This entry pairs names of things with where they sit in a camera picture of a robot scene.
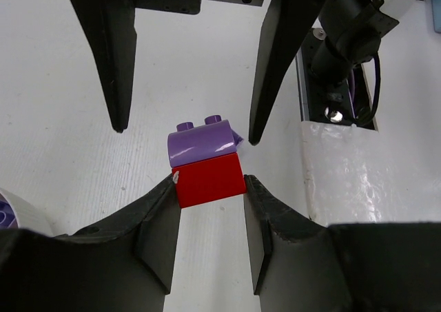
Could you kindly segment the purple curved lego brick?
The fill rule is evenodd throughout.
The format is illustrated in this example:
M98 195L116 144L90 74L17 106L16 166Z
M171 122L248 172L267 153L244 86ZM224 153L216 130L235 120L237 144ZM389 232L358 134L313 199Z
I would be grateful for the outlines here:
M205 118L205 124L179 123L167 137L168 159L171 168L237 152L243 138L228 120L215 114Z

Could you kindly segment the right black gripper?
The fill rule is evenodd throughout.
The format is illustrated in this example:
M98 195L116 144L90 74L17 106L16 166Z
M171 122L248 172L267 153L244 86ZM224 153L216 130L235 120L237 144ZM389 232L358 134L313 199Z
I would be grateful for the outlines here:
M135 7L198 14L203 0L70 0L88 40L114 131L127 129L137 34ZM208 0L261 6L264 0ZM282 81L326 0L271 0L260 31L249 113L249 142L259 144Z

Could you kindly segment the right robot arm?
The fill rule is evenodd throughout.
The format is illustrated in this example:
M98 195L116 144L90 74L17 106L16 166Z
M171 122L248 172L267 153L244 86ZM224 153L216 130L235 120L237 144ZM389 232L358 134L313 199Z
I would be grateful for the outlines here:
M211 0L261 6L263 0ZM325 39L311 73L325 85L343 82L354 66L378 61L381 39L416 0L271 0L258 45L249 141L263 135L281 83L315 22ZM90 45L113 129L130 117L136 54L136 9L198 14L202 0L70 0Z

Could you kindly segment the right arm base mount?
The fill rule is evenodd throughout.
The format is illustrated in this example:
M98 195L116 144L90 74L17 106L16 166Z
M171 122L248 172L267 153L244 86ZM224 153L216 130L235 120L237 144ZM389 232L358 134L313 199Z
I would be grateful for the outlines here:
M375 85L370 92L361 64L346 70L327 50L325 31L312 28L296 55L301 119L374 130L381 84L379 56L373 57Z

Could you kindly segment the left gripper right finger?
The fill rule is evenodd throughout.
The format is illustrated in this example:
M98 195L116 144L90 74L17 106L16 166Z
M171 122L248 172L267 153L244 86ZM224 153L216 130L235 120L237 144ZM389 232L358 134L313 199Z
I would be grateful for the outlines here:
M246 176L254 294L263 311L439 311L440 224L324 227Z

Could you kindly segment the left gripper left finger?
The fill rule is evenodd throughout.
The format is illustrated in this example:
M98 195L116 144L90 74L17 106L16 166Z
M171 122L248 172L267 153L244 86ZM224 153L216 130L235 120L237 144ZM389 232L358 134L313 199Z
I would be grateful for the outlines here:
M2 311L162 311L181 209L171 177L72 235L1 231Z

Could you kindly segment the red pink lego figure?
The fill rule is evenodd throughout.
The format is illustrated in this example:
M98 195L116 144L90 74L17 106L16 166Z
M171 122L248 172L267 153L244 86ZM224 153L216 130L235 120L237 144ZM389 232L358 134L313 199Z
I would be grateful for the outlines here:
M237 153L175 167L172 179L182 209L247 192Z

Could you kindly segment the purple decorated lego plate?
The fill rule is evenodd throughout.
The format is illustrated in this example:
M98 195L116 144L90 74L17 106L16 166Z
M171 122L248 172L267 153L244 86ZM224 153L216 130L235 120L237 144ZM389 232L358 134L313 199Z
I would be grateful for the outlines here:
M18 227L17 217L9 202L3 197L0 197L0 228L1 229L16 229Z

